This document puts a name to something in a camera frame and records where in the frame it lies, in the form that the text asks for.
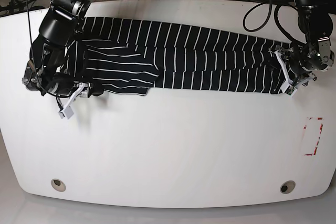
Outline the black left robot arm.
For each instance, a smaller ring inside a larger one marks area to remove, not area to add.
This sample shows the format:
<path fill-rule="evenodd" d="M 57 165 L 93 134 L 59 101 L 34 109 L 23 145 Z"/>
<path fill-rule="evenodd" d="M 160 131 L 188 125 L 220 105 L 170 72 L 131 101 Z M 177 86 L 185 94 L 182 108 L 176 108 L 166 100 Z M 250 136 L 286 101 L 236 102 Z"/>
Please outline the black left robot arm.
<path fill-rule="evenodd" d="M 335 54 L 331 50 L 330 36 L 333 22 L 328 12 L 329 0 L 293 0 L 298 13 L 298 26 L 305 35 L 305 42 L 293 38 L 280 25 L 276 6 L 274 19 L 279 30 L 291 41 L 288 53 L 282 55 L 289 65 L 294 79 L 289 80 L 292 86 L 305 84 L 315 79 L 315 70 L 326 71 L 332 67 Z"/>

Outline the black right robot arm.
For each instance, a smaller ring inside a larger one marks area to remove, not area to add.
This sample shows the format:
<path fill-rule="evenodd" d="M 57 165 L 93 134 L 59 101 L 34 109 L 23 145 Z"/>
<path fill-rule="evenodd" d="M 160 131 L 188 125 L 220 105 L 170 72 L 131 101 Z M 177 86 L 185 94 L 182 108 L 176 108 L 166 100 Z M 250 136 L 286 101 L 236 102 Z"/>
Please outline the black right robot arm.
<path fill-rule="evenodd" d="M 57 68 L 68 60 L 66 45 L 80 32 L 79 26 L 90 4 L 91 0 L 50 0 L 39 35 L 31 42 L 29 61 L 22 78 L 27 90 L 68 98 L 82 83 L 86 97 L 103 94 L 102 85 L 81 73 L 57 72 Z"/>

